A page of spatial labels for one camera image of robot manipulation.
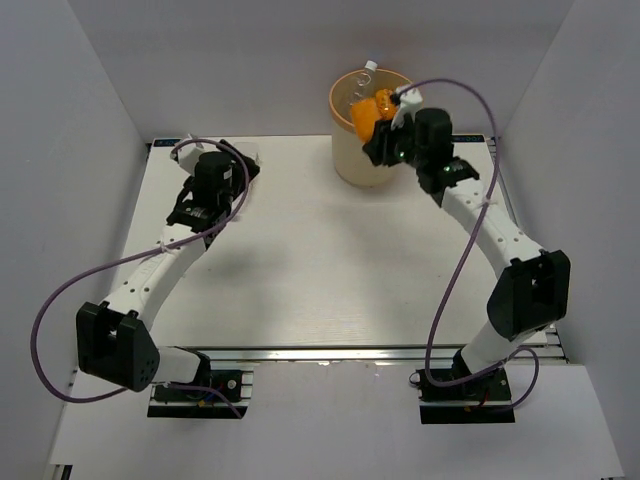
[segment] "white bottle cap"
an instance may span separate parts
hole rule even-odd
[[[378,64],[373,60],[367,60],[367,63],[364,64],[364,68],[365,70],[371,70],[372,72],[375,72],[378,68]]]

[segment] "gray wall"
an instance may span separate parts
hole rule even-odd
[[[486,94],[504,127],[573,0],[70,0],[145,139],[329,132],[331,84],[369,58]],[[425,91],[463,131],[482,110]]]
[[[640,478],[640,3],[578,0],[504,134],[521,221],[572,260],[563,345]]]
[[[42,477],[62,403],[29,358],[33,318],[72,274],[120,253],[144,145],[65,0],[0,2],[0,476]],[[75,311],[106,277],[69,291],[40,351],[66,390]]]

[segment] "purple cable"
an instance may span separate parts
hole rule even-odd
[[[216,142],[215,140],[208,140],[206,138],[190,138],[188,140],[185,140],[179,144],[177,144],[175,147],[173,147],[173,149],[171,150],[171,154],[175,154],[178,152],[178,150],[180,150],[182,147],[192,144],[192,143],[208,143],[211,145],[216,146],[218,149],[230,153],[231,155],[233,155],[235,157],[235,160],[238,162],[238,164],[240,164],[240,166],[242,167],[242,172],[244,174],[244,183],[245,183],[245,188],[244,188],[244,192],[242,193],[242,196],[240,197],[240,200],[238,201],[238,205],[236,205],[236,207],[231,211],[231,213],[229,214],[229,216],[227,218],[225,218],[222,222],[220,222],[219,224],[211,227],[208,230],[205,230],[204,232],[198,233],[196,235],[193,235],[192,237],[189,238],[185,238],[184,240],[180,240],[174,243],[170,243],[168,245],[165,246],[165,249],[173,249],[173,248],[177,248],[180,247],[182,245],[185,245],[187,243],[191,243],[194,242],[200,238],[218,233],[220,230],[222,230],[227,223],[229,223],[240,211],[240,209],[242,208],[242,206],[244,205],[244,202],[247,199],[247,195],[249,193],[249,169],[247,168],[246,163],[244,162],[244,160],[242,159],[242,156],[239,154],[238,150],[236,150],[233,147],[227,146],[223,143],[220,142]],[[157,247],[157,248],[152,248],[151,250],[147,250],[145,252],[140,252],[140,253],[136,253],[134,255],[130,255],[128,257],[125,258],[121,258],[120,260],[114,260],[112,262],[107,262],[104,265],[100,265],[97,267],[94,267],[90,270],[87,270],[86,272],[80,273],[78,275],[76,275],[75,277],[67,280],[66,282],[64,282],[62,285],[60,285],[58,288],[56,288],[56,290],[49,296],[49,298],[47,298],[44,302],[44,304],[42,305],[42,307],[40,308],[40,310],[38,311],[38,314],[36,315],[35,321],[33,322],[33,327],[31,328],[31,337],[30,337],[30,342],[29,342],[29,347],[31,350],[31,361],[33,362],[33,367],[36,370],[36,374],[38,375],[38,378],[40,379],[40,381],[42,382],[42,384],[45,386],[45,388],[49,391],[49,393],[51,393],[54,397],[59,398],[60,400],[63,400],[65,402],[68,403],[92,403],[92,402],[98,402],[100,400],[104,400],[106,398],[110,398],[113,397],[114,395],[117,395],[119,393],[125,392],[127,389],[126,388],[119,388],[117,390],[114,390],[112,392],[109,393],[105,393],[103,395],[97,395],[95,397],[86,397],[86,398],[76,398],[76,397],[71,397],[63,392],[61,392],[60,390],[58,390],[47,378],[46,374],[44,373],[44,370],[42,368],[42,364],[40,363],[40,356],[38,354],[38,331],[40,330],[40,324],[42,323],[42,319],[44,318],[44,314],[47,313],[47,310],[49,309],[49,307],[51,306],[51,304],[55,301],[55,299],[62,293],[64,292],[67,288],[69,288],[71,285],[74,285],[76,283],[78,283],[80,280],[89,277],[91,275],[94,275],[96,273],[99,272],[103,272],[105,270],[108,270],[110,268],[113,267],[117,267],[119,265],[123,265],[125,263],[130,263],[130,262],[135,262],[136,260],[140,260],[142,258],[147,258],[147,257],[152,257],[154,255],[158,255],[162,253],[162,248]]]
[[[438,305],[438,309],[436,310],[436,314],[435,317],[433,318],[433,323],[431,324],[431,330],[429,331],[429,338],[427,340],[427,347],[426,347],[426,351],[425,351],[425,375],[427,377],[427,380],[429,381],[429,383],[431,383],[432,385],[436,386],[436,387],[454,387],[457,385],[462,385],[463,383],[467,383],[471,380],[475,380],[477,378],[480,378],[484,375],[486,375],[487,373],[490,373],[498,368],[501,368],[507,361],[511,360],[513,357],[515,357],[519,352],[522,351],[527,351],[529,352],[534,359],[534,364],[535,364],[535,372],[534,372],[534,376],[533,376],[533,380],[531,382],[531,385],[529,386],[529,388],[527,389],[527,391],[524,393],[524,395],[522,395],[522,397],[520,397],[520,399],[518,399],[516,402],[514,402],[512,404],[512,407],[515,407],[517,405],[520,405],[522,402],[524,402],[524,400],[529,396],[529,394],[531,393],[531,391],[533,390],[533,387],[535,386],[537,380],[538,380],[538,371],[539,371],[539,360],[538,357],[536,355],[536,353],[528,348],[528,347],[519,347],[515,352],[513,352],[511,355],[509,355],[508,358],[506,358],[504,361],[502,362],[497,362],[493,365],[491,365],[490,367],[487,367],[483,370],[480,370],[479,372],[476,372],[474,374],[468,375],[466,377],[463,378],[458,378],[455,380],[449,380],[449,381],[440,381],[440,380],[436,380],[435,378],[433,378],[433,376],[431,375],[431,370],[429,368],[429,364],[431,362],[431,353],[433,351],[433,342],[436,338],[436,330],[438,328],[438,324],[440,323],[440,320],[442,319],[442,314],[444,313],[444,309],[447,305],[447,302],[449,301],[449,297],[451,296],[451,292],[453,292],[453,287],[455,286],[456,282],[458,281],[458,277],[460,276],[460,273],[462,272],[462,268],[464,267],[467,258],[469,257],[469,253],[471,252],[471,249],[473,248],[474,243],[476,242],[476,239],[478,237],[478,233],[480,231],[480,226],[482,225],[482,221],[484,220],[484,217],[487,214],[487,209],[489,208],[489,200],[491,199],[491,196],[493,195],[493,191],[496,188],[496,184],[498,183],[498,175],[500,174],[500,142],[498,141],[498,127],[496,125],[496,120],[495,117],[493,116],[493,112],[491,111],[491,108],[489,107],[489,104],[487,103],[487,101],[482,97],[482,95],[473,87],[459,82],[457,80],[453,80],[450,78],[434,78],[431,80],[424,80],[422,82],[418,82],[418,83],[414,83],[413,85],[409,85],[407,88],[403,89],[402,91],[398,92],[399,96],[404,95],[405,93],[407,93],[409,90],[412,90],[414,88],[418,88],[424,85],[430,85],[433,83],[446,83],[449,85],[455,85],[457,87],[460,87],[464,90],[466,90],[467,92],[469,92],[471,95],[473,95],[482,105],[482,107],[484,108],[485,112],[487,113],[487,116],[489,117],[489,122],[491,123],[491,130],[493,132],[493,137],[495,139],[495,144],[496,144],[496,158],[495,158],[495,162],[494,162],[494,167],[493,167],[493,174],[491,175],[491,181],[489,182],[489,187],[487,189],[487,193],[486,193],[486,201],[484,202],[484,204],[482,205],[482,208],[480,209],[480,213],[478,215],[478,220],[476,221],[476,224],[473,227],[473,230],[471,231],[471,234],[469,235],[469,241],[467,242],[467,245],[464,248],[464,251],[462,252],[462,256],[460,257],[460,260],[458,261],[458,265],[456,265],[455,270],[453,271],[453,275],[451,275],[451,279],[449,280],[449,284],[447,285],[447,288],[444,292],[444,295],[442,296],[442,300],[440,301],[440,305]]]
[[[176,390],[189,390],[189,391],[194,390],[194,391],[201,391],[201,392],[207,392],[207,393],[213,394],[217,396],[220,400],[222,400],[224,403],[226,403],[227,407],[231,409],[231,411],[234,413],[236,417],[242,418],[242,414],[233,405],[233,403],[231,403],[231,400],[229,400],[227,397],[225,397],[221,392],[219,392],[215,388],[199,387],[196,385],[182,385],[181,383],[169,383],[167,387],[175,388]]]

